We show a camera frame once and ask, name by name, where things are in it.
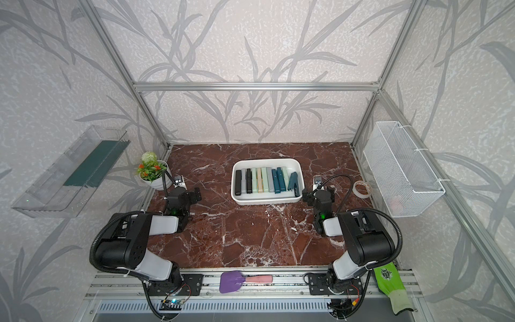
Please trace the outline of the dark teal pliers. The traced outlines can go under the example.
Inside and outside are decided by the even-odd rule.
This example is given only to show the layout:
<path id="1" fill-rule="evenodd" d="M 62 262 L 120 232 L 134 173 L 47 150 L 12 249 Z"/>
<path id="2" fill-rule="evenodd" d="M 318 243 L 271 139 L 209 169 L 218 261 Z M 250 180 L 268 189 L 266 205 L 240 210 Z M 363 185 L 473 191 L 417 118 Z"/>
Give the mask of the dark teal pliers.
<path id="1" fill-rule="evenodd" d="M 280 191 L 281 192 L 286 191 L 286 182 L 284 180 L 284 173 L 283 173 L 283 170 L 282 170 L 281 167 L 278 167 L 276 169 L 276 174 L 277 174 L 277 177 L 278 177 Z"/>
<path id="2" fill-rule="evenodd" d="M 297 172 L 291 173 L 289 180 L 288 180 L 288 191 L 292 191 L 295 195 L 295 197 L 300 196 L 300 190 L 299 190 L 299 177 Z"/>

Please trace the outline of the white rectangular storage tray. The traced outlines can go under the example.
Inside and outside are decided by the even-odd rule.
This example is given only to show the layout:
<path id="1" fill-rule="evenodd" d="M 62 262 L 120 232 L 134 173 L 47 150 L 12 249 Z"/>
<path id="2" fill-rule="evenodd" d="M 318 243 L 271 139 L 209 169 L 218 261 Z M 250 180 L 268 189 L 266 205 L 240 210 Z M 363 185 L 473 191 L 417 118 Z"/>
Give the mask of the white rectangular storage tray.
<path id="1" fill-rule="evenodd" d="M 291 173 L 297 172 L 299 177 L 299 190 L 300 196 L 295 197 L 292 191 L 276 193 L 246 193 L 245 184 L 245 169 L 271 167 L 277 169 L 278 167 L 287 167 L 289 177 Z M 241 195 L 235 196 L 234 194 L 234 180 L 236 170 L 242 171 L 242 184 Z M 231 175 L 231 197 L 238 205 L 272 205 L 281 203 L 296 203 L 300 201 L 302 190 L 304 189 L 303 172 L 300 163 L 293 158 L 276 158 L 276 159 L 257 159 L 257 160 L 241 160 L 234 164 Z"/>

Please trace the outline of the light green pliers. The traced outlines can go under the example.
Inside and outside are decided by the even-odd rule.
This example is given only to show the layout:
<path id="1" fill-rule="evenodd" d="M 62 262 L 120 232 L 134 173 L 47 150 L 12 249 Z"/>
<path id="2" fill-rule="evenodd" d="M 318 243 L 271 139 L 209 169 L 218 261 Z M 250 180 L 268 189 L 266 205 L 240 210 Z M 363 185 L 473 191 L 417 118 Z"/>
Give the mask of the light green pliers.
<path id="1" fill-rule="evenodd" d="M 288 185 L 289 185 L 289 174 L 288 174 L 287 167 L 285 167 L 285 166 L 282 167 L 282 173 L 283 173 L 283 177 L 284 177 L 285 187 L 288 188 Z"/>

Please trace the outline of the pale green pliers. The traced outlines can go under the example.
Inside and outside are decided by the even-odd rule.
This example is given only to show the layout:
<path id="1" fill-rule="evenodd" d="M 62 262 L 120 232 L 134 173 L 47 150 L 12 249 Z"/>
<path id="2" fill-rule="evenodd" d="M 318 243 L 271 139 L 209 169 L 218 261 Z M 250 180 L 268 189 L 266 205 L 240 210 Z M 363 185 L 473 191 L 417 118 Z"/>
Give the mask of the pale green pliers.
<path id="1" fill-rule="evenodd" d="M 267 171 L 267 168 L 266 167 L 262 167 L 261 171 L 262 171 L 262 183 L 263 183 L 264 193 L 269 193 L 270 188 L 269 188 L 269 183 L 268 183 L 268 171 Z"/>

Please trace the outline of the mint green pliers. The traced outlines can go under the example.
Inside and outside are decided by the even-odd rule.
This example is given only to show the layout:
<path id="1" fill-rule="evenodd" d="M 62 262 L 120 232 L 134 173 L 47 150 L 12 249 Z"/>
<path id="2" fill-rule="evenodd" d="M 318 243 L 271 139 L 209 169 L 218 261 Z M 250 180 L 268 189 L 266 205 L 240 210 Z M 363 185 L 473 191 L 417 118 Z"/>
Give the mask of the mint green pliers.
<path id="1" fill-rule="evenodd" d="M 258 193 L 258 176 L 256 168 L 252 168 L 252 193 Z"/>

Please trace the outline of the grey black pliers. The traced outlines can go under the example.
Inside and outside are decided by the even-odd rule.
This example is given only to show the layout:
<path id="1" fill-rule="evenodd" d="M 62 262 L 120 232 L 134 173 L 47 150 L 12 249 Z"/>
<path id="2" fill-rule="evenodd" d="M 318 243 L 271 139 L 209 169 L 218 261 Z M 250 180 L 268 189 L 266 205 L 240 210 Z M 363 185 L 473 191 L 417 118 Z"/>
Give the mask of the grey black pliers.
<path id="1" fill-rule="evenodd" d="M 245 169 L 245 184 L 246 184 L 246 193 L 252 194 L 253 193 L 252 169 Z"/>

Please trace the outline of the beige pliers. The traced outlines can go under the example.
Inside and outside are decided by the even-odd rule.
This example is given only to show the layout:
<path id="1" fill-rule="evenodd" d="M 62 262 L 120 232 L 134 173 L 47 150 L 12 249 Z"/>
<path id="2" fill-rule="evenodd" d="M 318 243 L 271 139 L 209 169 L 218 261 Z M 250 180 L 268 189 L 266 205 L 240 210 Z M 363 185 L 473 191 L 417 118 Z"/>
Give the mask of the beige pliers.
<path id="1" fill-rule="evenodd" d="M 257 191 L 258 193 L 263 193 L 263 180 L 262 180 L 262 170 L 261 168 L 256 169 L 256 180 L 257 180 Z"/>

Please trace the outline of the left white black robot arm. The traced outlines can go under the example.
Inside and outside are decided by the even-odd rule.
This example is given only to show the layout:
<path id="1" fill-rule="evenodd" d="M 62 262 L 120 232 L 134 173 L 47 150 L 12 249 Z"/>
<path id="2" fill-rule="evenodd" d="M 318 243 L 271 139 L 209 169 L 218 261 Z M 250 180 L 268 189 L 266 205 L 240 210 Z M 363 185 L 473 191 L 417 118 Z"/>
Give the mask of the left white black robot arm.
<path id="1" fill-rule="evenodd" d="M 134 276 L 144 282 L 181 284 L 178 265 L 148 249 L 151 236 L 185 230 L 190 208 L 202 200 L 197 187 L 177 187 L 165 194 L 163 213 L 131 211 L 114 214 L 93 240 L 89 261 L 99 271 Z"/>

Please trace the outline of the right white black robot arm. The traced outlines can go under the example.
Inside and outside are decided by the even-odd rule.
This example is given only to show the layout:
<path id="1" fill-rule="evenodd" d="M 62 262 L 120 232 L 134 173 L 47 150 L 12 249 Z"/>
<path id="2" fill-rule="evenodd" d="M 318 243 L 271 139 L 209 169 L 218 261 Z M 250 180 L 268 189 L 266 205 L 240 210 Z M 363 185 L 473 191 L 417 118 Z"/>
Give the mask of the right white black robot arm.
<path id="1" fill-rule="evenodd" d="M 304 189 L 302 200 L 313 207 L 317 233 L 323 237 L 341 236 L 345 243 L 344 254 L 329 265 L 326 273 L 331 290 L 393 262 L 400 254 L 402 232 L 386 213 L 372 208 L 334 213 L 333 192 L 324 189 Z"/>

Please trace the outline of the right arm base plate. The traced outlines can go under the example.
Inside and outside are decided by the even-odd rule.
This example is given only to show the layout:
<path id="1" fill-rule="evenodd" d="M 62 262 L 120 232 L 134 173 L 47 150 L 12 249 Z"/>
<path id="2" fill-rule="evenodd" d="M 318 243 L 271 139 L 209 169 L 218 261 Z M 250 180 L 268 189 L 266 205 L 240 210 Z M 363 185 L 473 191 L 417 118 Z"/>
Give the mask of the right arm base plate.
<path id="1" fill-rule="evenodd" d="M 363 292 L 361 279 L 337 279 L 332 273 L 309 272 L 303 276 L 304 282 L 308 285 L 309 293 L 318 295 L 343 295 L 348 297 L 360 297 Z"/>

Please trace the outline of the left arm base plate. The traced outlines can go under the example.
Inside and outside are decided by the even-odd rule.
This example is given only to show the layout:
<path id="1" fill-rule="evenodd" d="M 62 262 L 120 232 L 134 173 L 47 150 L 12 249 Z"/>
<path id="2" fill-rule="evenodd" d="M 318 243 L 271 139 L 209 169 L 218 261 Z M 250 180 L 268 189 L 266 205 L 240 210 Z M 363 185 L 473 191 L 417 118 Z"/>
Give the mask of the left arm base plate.
<path id="1" fill-rule="evenodd" d="M 185 274 L 173 282 L 171 280 L 150 281 L 146 285 L 146 290 L 151 297 L 165 295 L 197 297 L 201 293 L 203 277 L 202 274 Z"/>

